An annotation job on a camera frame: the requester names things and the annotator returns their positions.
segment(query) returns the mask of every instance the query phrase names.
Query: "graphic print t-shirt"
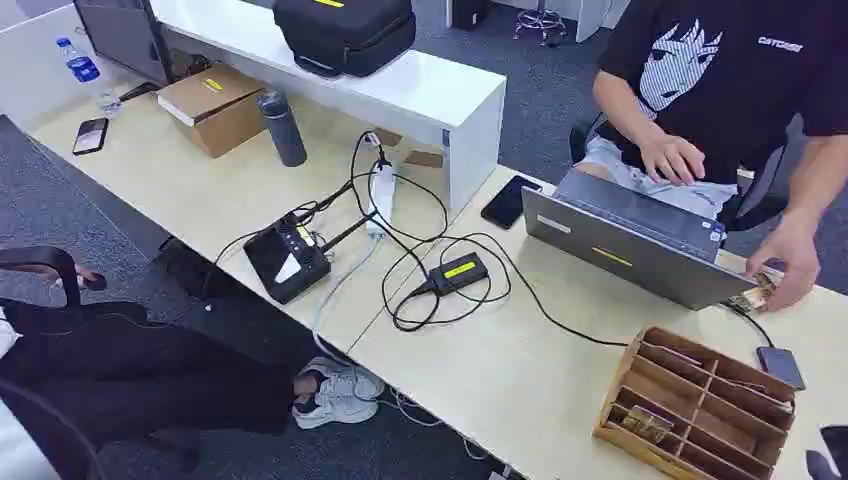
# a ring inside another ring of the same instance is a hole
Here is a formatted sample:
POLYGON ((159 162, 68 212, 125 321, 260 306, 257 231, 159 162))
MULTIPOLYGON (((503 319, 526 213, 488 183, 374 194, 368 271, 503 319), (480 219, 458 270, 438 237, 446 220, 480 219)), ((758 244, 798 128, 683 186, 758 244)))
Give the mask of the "graphic print t-shirt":
MULTIPOLYGON (((848 134, 848 1, 632 0, 601 57, 642 111, 706 155, 704 181, 785 142, 796 113, 809 136, 848 134)), ((605 123, 628 165, 641 153, 605 123)))

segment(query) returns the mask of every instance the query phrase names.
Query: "black backpack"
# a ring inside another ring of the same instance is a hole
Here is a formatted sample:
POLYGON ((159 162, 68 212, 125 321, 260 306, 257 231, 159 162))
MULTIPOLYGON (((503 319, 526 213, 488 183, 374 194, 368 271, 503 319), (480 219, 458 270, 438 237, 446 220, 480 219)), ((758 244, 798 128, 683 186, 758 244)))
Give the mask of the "black backpack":
POLYGON ((411 0, 277 0, 274 21, 302 68, 364 77, 415 41, 411 0))

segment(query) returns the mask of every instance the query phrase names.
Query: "black smartphone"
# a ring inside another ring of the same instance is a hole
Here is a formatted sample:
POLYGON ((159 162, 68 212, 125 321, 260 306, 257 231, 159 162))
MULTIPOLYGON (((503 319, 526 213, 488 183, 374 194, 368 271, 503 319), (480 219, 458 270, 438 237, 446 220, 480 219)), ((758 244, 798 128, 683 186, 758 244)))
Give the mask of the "black smartphone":
POLYGON ((796 390, 807 388, 801 378, 801 370, 795 362, 795 355, 792 355, 790 350, 760 347, 757 349, 757 356, 760 357, 764 372, 792 385, 796 390))
POLYGON ((516 175, 495 195, 495 198, 488 205, 483 207, 480 216, 508 230, 524 213, 524 202, 521 200, 522 187, 529 187, 536 191, 542 189, 541 185, 516 175))
POLYGON ((74 142, 74 155, 85 155, 100 151, 106 141, 106 129, 109 128, 109 119, 95 118, 86 120, 80 125, 77 132, 77 140, 74 142))

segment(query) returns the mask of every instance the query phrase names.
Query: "man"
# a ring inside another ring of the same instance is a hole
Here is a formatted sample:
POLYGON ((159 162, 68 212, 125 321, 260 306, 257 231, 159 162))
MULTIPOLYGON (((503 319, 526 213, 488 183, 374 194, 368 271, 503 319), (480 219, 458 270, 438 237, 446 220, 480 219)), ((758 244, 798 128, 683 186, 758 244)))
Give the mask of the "man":
POLYGON ((365 370, 317 357, 295 376, 193 330, 138 322, 140 305, 84 311, 0 298, 0 479, 85 479, 88 447, 162 429, 279 434, 289 412, 303 429, 377 413, 384 384, 365 370))
POLYGON ((794 304, 815 284, 813 236, 848 177, 846 18, 842 0, 632 0, 594 85, 609 122, 577 168, 715 218, 737 167, 775 150, 800 113, 810 141, 789 206, 747 265, 783 260, 767 307, 794 304))

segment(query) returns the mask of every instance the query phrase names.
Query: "foot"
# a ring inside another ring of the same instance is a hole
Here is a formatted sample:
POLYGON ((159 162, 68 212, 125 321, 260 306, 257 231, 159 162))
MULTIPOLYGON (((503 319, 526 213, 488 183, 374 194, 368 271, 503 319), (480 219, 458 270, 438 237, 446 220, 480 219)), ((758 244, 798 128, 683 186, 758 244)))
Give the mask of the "foot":
POLYGON ((374 400, 383 394, 386 384, 368 370, 357 367, 345 367, 325 357, 313 358, 300 374, 319 372, 327 379, 319 383, 319 388, 327 385, 328 392, 338 396, 350 396, 359 400, 374 400))
POLYGON ((364 422, 377 413, 377 408, 377 402, 337 395, 332 384, 324 380, 314 395, 299 397, 295 401, 292 416, 300 428, 309 430, 330 422, 364 422))

